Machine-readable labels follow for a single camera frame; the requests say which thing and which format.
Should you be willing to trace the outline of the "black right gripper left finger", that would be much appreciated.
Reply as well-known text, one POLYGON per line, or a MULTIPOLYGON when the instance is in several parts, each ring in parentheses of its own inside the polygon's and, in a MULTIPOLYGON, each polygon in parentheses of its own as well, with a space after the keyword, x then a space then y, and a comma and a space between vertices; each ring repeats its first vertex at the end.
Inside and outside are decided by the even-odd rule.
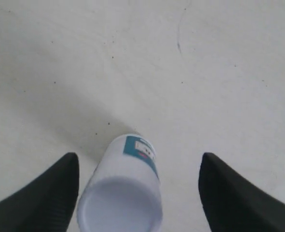
POLYGON ((79 194, 79 159, 67 153, 0 201, 0 232, 65 232, 79 194))

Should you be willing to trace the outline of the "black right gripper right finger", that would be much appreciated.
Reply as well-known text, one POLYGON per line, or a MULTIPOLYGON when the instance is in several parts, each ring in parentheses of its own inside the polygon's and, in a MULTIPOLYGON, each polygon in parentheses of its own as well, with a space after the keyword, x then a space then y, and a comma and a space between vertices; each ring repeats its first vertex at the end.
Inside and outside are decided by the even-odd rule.
POLYGON ((199 195, 213 232, 285 232, 285 204, 213 153, 202 156, 199 195))

